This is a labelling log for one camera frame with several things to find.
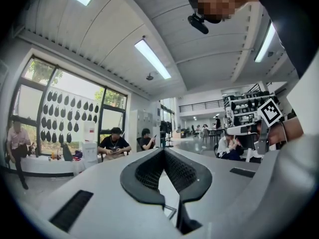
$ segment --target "balcony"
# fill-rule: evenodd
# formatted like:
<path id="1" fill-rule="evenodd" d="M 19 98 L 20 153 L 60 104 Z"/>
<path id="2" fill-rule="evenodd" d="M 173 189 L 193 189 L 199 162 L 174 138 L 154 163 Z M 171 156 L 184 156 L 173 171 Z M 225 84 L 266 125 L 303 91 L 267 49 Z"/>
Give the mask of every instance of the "balcony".
<path id="1" fill-rule="evenodd" d="M 207 110 L 207 109 L 214 109 L 214 108 L 223 108 L 224 109 L 224 100 L 214 100 L 204 103 L 197 103 L 192 105 L 180 106 L 179 112 L 193 112 L 198 110 Z"/>

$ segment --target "floor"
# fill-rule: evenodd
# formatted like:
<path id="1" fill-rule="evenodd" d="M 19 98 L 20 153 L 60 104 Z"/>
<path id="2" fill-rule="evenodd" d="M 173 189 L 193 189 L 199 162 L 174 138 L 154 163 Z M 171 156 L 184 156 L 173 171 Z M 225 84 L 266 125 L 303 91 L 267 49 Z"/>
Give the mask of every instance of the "floor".
<path id="1" fill-rule="evenodd" d="M 202 139 L 198 138 L 184 138 L 184 139 L 172 139 L 170 142 L 175 148 L 182 150 L 198 153 L 201 155 L 207 155 L 215 157 L 213 153 L 214 144 L 203 143 Z M 48 196 L 51 192 L 62 186 L 64 183 L 72 179 L 72 177 L 62 177 L 62 178 L 43 178 L 43 177 L 29 177 L 26 176 L 26 183 L 29 186 L 28 190 L 24 190 L 18 175 L 12 173 L 4 173 L 4 178 L 7 182 L 8 187 L 15 198 L 19 201 L 27 203 L 29 206 L 35 208 L 36 210 L 40 207 L 41 202 Z M 159 190 L 162 195 L 165 196 L 166 205 L 172 208 L 178 208 L 179 194 L 173 187 L 169 178 L 165 173 L 159 180 Z M 165 208 L 164 212 L 166 216 L 169 216 L 171 210 Z M 177 218 L 177 213 L 173 216 L 171 221 L 175 224 Z"/>

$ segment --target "man in black t-shirt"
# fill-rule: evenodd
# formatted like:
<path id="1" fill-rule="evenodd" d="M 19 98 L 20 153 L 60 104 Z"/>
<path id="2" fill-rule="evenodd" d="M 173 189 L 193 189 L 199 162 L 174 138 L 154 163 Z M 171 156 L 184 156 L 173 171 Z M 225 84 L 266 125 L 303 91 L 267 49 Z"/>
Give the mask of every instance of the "man in black t-shirt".
<path id="1" fill-rule="evenodd" d="M 130 145 L 121 137 L 122 131 L 119 127 L 111 130 L 111 135 L 104 138 L 98 147 L 99 153 L 106 154 L 107 160 L 124 157 L 125 151 L 130 151 Z"/>
<path id="2" fill-rule="evenodd" d="M 142 150 L 153 149 L 155 145 L 155 137 L 150 138 L 150 130 L 148 128 L 144 128 L 142 130 L 142 138 L 140 139 L 140 146 Z"/>
<path id="3" fill-rule="evenodd" d="M 204 20 L 216 24 L 229 19 L 247 2 L 254 1 L 259 1 L 267 10 L 301 78 L 319 47 L 317 0 L 189 0 L 189 3 Z"/>

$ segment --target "cable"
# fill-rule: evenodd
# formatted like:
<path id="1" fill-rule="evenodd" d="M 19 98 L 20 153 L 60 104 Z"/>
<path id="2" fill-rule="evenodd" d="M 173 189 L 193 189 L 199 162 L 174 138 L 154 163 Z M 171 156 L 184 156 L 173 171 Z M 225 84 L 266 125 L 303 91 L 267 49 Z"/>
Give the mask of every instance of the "cable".
<path id="1" fill-rule="evenodd" d="M 288 142 L 284 123 L 283 123 L 282 121 L 280 121 L 279 123 L 280 123 L 280 124 L 281 124 L 281 126 L 283 127 L 284 135 L 285 135 L 285 140 L 286 140 L 286 142 Z"/>

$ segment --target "storage rack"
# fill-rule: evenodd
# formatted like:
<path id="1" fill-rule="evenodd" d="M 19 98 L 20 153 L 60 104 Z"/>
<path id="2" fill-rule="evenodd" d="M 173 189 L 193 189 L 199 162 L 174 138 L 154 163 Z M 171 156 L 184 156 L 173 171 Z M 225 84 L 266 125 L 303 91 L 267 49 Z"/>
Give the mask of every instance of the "storage rack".
<path id="1" fill-rule="evenodd" d="M 261 104 L 258 104 L 258 107 L 255 107 L 254 100 L 263 99 L 266 102 L 269 98 L 274 96 L 275 94 L 259 96 L 259 92 L 249 92 L 249 93 L 244 93 L 240 96 L 225 97 L 224 101 L 225 101 L 226 115 L 228 118 L 231 118 L 233 122 L 235 117 L 239 117 L 241 124 L 248 124 L 250 122 L 258 120 L 257 109 L 258 107 L 261 106 Z M 248 104 L 247 104 L 248 100 L 252 102 L 252 105 L 253 105 L 252 108 L 248 107 Z M 231 109 L 232 102 L 236 105 L 236 109 L 234 111 Z"/>

